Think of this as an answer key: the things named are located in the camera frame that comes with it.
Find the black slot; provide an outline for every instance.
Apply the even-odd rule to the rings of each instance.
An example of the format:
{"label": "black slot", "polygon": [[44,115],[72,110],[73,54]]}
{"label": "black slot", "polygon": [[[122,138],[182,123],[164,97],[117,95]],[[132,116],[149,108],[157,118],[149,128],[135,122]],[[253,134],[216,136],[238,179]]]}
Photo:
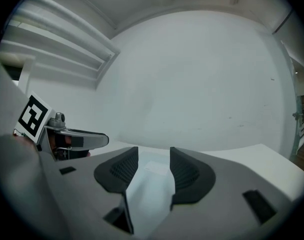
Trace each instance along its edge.
{"label": "black slot", "polygon": [[249,190],[243,193],[243,196],[261,224],[265,223],[276,214],[276,211],[259,191]]}
{"label": "black slot", "polygon": [[61,172],[62,175],[69,174],[69,173],[71,173],[73,171],[76,171],[76,169],[74,167],[71,167],[71,166],[63,168],[63,169],[60,169],[60,172]]}

